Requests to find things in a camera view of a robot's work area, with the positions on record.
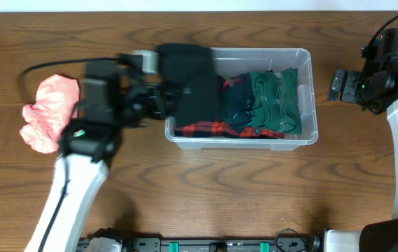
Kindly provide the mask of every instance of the cable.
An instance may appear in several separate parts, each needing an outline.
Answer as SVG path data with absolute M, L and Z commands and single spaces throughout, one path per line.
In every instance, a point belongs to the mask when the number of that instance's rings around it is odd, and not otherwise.
M 373 43 L 375 43 L 375 39 L 378 35 L 380 35 L 380 33 L 384 30 L 384 28 L 386 28 L 388 25 L 390 25 L 390 23 L 394 22 L 395 20 L 398 19 L 398 15 L 396 15 L 395 17 L 391 18 L 389 21 L 387 21 L 376 33 L 375 35 L 373 35 L 372 39 L 369 41 L 369 44 L 367 45 L 368 48 L 370 48 L 371 46 L 373 46 Z
M 86 59 L 68 59 L 68 60 L 60 60 L 56 62 L 47 62 L 43 64 L 38 64 L 35 66 L 31 66 L 23 70 L 20 75 L 18 76 L 18 90 L 20 92 L 20 99 L 22 102 L 26 104 L 33 104 L 35 101 L 33 99 L 30 99 L 30 96 L 27 94 L 26 91 L 26 83 L 25 83 L 25 75 L 29 73 L 32 70 L 35 69 L 40 69 L 42 67 L 50 67 L 50 66 L 55 66 L 59 64 L 72 64 L 72 63 L 83 63 L 83 62 L 94 62 L 94 61 L 102 61 L 102 60 L 108 60 L 108 61 L 116 61 L 118 58 L 115 57 L 96 57 L 96 58 L 86 58 Z
M 67 196 L 67 187 L 68 187 L 68 182 L 69 182 L 69 165 L 68 165 L 67 157 L 63 157 L 63 158 L 64 158 L 64 169 L 65 169 L 64 187 L 62 188 L 62 192 L 60 193 L 59 202 L 57 202 L 56 208 L 54 210 L 53 215 L 51 216 L 48 227 L 45 230 L 45 234 L 43 234 L 42 240 L 40 241 L 38 252 L 42 252 L 43 248 L 45 248 L 45 243 L 48 238 L 48 235 L 50 234 L 51 228 L 53 227 L 53 224 L 56 220 L 57 214 L 59 213 L 60 207 L 62 206 L 62 202 L 64 201 L 64 198 Z
M 283 232 L 285 232 L 285 231 L 290 231 L 290 232 L 294 232 L 294 233 L 296 233 L 296 235 L 299 235 L 298 234 L 298 232 L 296 232 L 295 230 L 293 230 L 292 228 L 285 228 L 285 229 L 283 229 L 283 230 L 281 230 L 280 232 L 278 232 L 278 234 L 275 236 L 275 238 L 274 238 L 274 245 L 277 247 L 277 249 L 278 250 L 280 250 L 281 252 L 286 252 L 283 248 L 281 248 L 280 246 L 278 246 L 278 243 L 277 243 L 277 240 L 278 240 L 278 236 L 279 235 L 281 235 Z M 306 246 L 306 244 L 307 244 L 307 242 L 304 240 L 304 239 L 302 239 L 302 237 L 298 237 L 304 244 L 305 244 L 305 246 Z

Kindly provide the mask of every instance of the white wall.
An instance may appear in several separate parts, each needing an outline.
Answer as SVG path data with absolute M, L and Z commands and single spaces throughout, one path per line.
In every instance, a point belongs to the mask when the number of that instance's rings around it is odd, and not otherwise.
M 398 0 L 0 0 L 20 11 L 398 11 Z

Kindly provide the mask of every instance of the plastic bin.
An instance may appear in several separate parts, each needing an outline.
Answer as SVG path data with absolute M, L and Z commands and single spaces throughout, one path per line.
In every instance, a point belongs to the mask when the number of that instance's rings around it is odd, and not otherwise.
M 224 137 L 191 138 L 174 135 L 174 118 L 168 118 L 165 135 L 180 148 L 264 148 L 292 151 L 317 141 L 316 103 L 314 98 L 311 55 L 301 48 L 213 48 L 217 73 L 231 78 L 248 71 L 283 71 L 298 69 L 298 109 L 302 134 L 286 134 L 284 139 L 229 139 Z

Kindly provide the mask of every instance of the wooden table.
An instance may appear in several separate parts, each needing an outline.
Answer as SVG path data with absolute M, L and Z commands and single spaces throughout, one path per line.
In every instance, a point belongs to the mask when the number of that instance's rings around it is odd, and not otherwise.
M 313 61 L 319 140 L 292 152 L 181 150 L 164 122 L 126 129 L 85 233 L 118 227 L 165 237 L 268 237 L 282 228 L 359 230 L 391 217 L 394 152 L 385 114 L 326 100 L 337 68 L 360 70 L 359 48 L 396 13 L 0 13 L 0 251 L 29 241 L 56 154 L 33 151 L 16 85 L 21 70 L 54 60 L 112 56 L 164 42 L 305 48 Z M 28 90 L 53 73 L 31 73 Z

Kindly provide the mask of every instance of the crumpled pink fabric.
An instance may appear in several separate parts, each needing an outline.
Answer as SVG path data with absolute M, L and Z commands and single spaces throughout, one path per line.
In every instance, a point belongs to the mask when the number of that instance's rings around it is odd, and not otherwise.
M 29 123 L 20 130 L 25 143 L 40 153 L 57 151 L 57 140 L 78 100 L 77 80 L 53 75 L 42 81 L 36 103 L 23 107 L 23 118 Z

